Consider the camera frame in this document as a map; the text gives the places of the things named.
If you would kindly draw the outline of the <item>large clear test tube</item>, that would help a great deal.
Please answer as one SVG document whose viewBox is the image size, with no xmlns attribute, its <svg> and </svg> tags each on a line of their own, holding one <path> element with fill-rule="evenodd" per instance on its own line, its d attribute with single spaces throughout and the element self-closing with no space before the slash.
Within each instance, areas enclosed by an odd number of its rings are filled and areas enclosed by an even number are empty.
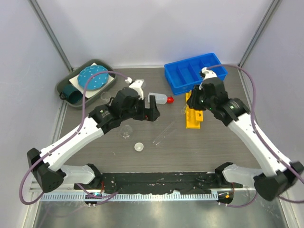
<svg viewBox="0 0 304 228">
<path fill-rule="evenodd" d="M 159 135 L 152 143 L 153 145 L 157 146 L 158 144 L 160 144 L 162 141 L 164 141 L 166 138 L 168 138 L 169 136 L 171 136 L 173 133 L 176 132 L 176 129 L 173 130 L 169 130 L 166 131 L 164 133 L 162 133 L 161 135 Z"/>
</svg>

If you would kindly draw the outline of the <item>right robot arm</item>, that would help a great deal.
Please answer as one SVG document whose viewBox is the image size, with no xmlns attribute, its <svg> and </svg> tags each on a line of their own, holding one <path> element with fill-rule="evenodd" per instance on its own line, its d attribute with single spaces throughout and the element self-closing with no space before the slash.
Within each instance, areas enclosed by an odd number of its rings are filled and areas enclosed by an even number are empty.
<svg viewBox="0 0 304 228">
<path fill-rule="evenodd" d="M 226 162 L 215 169 L 217 186 L 238 183 L 255 188 L 263 199 L 272 201 L 300 179 L 304 166 L 284 156 L 267 137 L 260 139 L 263 132 L 251 120 L 250 110 L 240 99 L 228 97 L 221 79 L 208 78 L 194 85 L 187 105 L 194 110 L 211 111 L 240 138 L 260 165 L 260 169 L 250 169 Z"/>
</svg>

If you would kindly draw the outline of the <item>thin clear test tube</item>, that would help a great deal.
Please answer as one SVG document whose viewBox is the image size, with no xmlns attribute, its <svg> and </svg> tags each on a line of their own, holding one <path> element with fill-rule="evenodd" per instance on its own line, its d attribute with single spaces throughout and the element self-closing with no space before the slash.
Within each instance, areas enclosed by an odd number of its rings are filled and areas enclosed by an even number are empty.
<svg viewBox="0 0 304 228">
<path fill-rule="evenodd" d="M 171 122 L 158 136 L 156 139 L 163 137 L 175 124 L 175 121 Z"/>
</svg>

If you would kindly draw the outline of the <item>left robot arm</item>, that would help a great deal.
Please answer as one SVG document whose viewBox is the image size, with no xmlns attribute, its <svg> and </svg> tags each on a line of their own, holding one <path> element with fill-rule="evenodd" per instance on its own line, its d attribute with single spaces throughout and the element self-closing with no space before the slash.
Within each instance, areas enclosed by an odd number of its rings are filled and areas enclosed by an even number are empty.
<svg viewBox="0 0 304 228">
<path fill-rule="evenodd" d="M 65 162 L 93 140 L 107 134 L 128 119 L 156 121 L 160 116 L 155 96 L 150 95 L 150 106 L 132 88 L 123 88 L 107 104 L 97 106 L 81 124 L 57 142 L 27 153 L 31 172 L 44 193 L 62 184 L 80 184 L 95 190 L 101 186 L 102 174 L 93 165 L 69 166 Z"/>
</svg>

